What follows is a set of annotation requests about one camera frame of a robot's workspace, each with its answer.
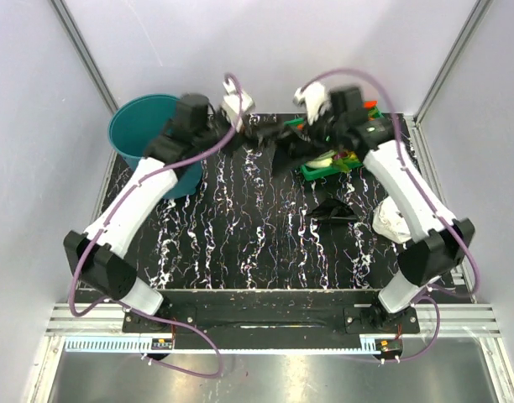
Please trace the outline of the black trash bag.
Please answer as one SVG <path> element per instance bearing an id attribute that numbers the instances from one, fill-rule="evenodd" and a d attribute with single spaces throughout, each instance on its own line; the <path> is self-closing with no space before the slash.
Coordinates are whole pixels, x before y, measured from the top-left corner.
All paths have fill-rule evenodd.
<path id="1" fill-rule="evenodd" d="M 232 157 L 239 149 L 262 151 L 272 147 L 271 174 L 274 177 L 314 160 L 333 149 L 322 139 L 312 139 L 306 129 L 283 121 L 253 122 L 250 115 L 243 117 L 242 128 L 224 147 L 223 152 Z"/>

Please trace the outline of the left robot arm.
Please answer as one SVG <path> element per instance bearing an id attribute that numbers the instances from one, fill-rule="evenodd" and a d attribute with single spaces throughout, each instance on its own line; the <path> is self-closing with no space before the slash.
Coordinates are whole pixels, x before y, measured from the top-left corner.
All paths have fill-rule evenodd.
<path id="1" fill-rule="evenodd" d="M 170 311 L 125 256 L 161 200 L 196 190 L 202 160 L 241 133 L 254 100 L 246 91 L 227 86 L 213 120 L 209 106 L 206 96 L 190 93 L 142 96 L 120 108 L 108 125 L 108 139 L 133 174 L 94 222 L 80 233 L 70 231 L 63 242 L 73 281 L 139 312 L 153 332 L 167 328 Z"/>

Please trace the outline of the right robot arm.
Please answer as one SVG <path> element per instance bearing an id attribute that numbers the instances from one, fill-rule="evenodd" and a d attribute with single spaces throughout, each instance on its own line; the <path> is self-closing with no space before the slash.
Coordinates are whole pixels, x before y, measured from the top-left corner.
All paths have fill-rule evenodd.
<path id="1" fill-rule="evenodd" d="M 389 332 L 423 287 L 463 262 L 475 227 L 435 196 L 408 157 L 397 121 L 370 118 L 358 87 L 328 90 L 316 81 L 299 88 L 294 98 L 307 110 L 309 139 L 354 152 L 406 222 L 411 242 L 398 256 L 398 272 L 378 295 L 380 305 L 370 312 L 372 326 Z"/>

